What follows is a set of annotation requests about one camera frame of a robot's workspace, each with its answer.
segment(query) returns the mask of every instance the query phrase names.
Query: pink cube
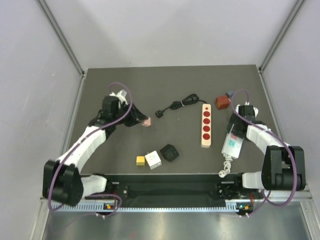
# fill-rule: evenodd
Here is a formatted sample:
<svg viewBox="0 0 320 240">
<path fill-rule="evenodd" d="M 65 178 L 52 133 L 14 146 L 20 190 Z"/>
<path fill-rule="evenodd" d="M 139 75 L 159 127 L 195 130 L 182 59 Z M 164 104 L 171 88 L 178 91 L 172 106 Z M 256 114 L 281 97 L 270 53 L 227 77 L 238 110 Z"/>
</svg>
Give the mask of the pink cube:
<svg viewBox="0 0 320 240">
<path fill-rule="evenodd" d="M 151 126 L 151 117 L 148 117 L 148 119 L 145 120 L 145 121 L 142 123 L 142 126 L 144 126 L 144 127 L 150 127 L 150 126 Z"/>
</svg>

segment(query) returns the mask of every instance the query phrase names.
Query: power strip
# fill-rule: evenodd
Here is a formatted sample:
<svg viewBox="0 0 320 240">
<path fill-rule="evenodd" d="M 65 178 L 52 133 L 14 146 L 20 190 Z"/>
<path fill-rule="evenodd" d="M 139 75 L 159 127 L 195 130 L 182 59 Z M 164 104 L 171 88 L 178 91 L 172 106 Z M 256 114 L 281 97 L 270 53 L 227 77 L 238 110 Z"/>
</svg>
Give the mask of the power strip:
<svg viewBox="0 0 320 240">
<path fill-rule="evenodd" d="M 202 105 L 201 147 L 211 146 L 211 104 Z"/>
<path fill-rule="evenodd" d="M 223 156 L 230 156 L 233 159 L 239 158 L 243 141 L 242 138 L 229 132 L 225 137 L 221 153 Z"/>
<path fill-rule="evenodd" d="M 231 171 L 231 162 L 239 157 L 243 139 L 229 132 L 224 140 L 221 153 L 225 157 L 223 162 L 223 170 L 219 171 L 219 177 L 224 178 Z"/>
</svg>

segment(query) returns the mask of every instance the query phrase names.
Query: black cube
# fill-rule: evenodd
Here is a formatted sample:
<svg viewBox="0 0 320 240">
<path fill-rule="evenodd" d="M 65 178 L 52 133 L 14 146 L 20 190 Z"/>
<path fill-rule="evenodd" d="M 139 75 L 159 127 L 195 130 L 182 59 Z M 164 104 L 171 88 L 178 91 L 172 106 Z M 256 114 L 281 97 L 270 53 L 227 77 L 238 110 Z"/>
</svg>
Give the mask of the black cube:
<svg viewBox="0 0 320 240">
<path fill-rule="evenodd" d="M 164 157 L 165 160 L 172 162 L 177 157 L 179 157 L 179 153 L 175 146 L 172 146 L 170 144 L 167 144 L 164 148 L 160 150 L 160 153 Z"/>
</svg>

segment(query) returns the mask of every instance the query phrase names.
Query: black power cord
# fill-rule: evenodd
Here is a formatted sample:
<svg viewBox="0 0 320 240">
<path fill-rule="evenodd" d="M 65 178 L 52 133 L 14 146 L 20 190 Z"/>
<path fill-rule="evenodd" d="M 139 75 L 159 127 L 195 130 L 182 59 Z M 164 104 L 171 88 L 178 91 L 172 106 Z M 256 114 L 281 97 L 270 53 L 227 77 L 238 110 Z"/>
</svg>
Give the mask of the black power cord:
<svg viewBox="0 0 320 240">
<path fill-rule="evenodd" d="M 164 115 L 164 112 L 167 109 L 177 110 L 177 109 L 179 109 L 181 107 L 185 107 L 185 106 L 188 106 L 188 105 L 196 104 L 197 102 L 203 102 L 205 104 L 207 103 L 204 100 L 200 100 L 198 95 L 193 93 L 193 94 L 190 94 L 189 96 L 187 96 L 185 99 L 183 99 L 181 101 L 174 101 L 170 106 L 168 106 L 167 108 L 165 108 L 163 110 L 156 111 L 155 115 L 158 118 L 161 118 Z"/>
</svg>

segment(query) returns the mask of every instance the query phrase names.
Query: white cable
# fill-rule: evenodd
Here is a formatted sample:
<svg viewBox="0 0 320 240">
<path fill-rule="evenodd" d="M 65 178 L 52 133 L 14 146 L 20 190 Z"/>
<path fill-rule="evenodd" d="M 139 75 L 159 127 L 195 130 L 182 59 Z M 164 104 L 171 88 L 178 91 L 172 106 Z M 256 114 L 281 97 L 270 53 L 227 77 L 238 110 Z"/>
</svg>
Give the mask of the white cable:
<svg viewBox="0 0 320 240">
<path fill-rule="evenodd" d="M 224 178 L 230 173 L 231 169 L 231 162 L 233 161 L 233 158 L 230 155 L 225 155 L 225 161 L 223 163 L 224 167 L 223 170 L 219 172 L 219 177 Z"/>
</svg>

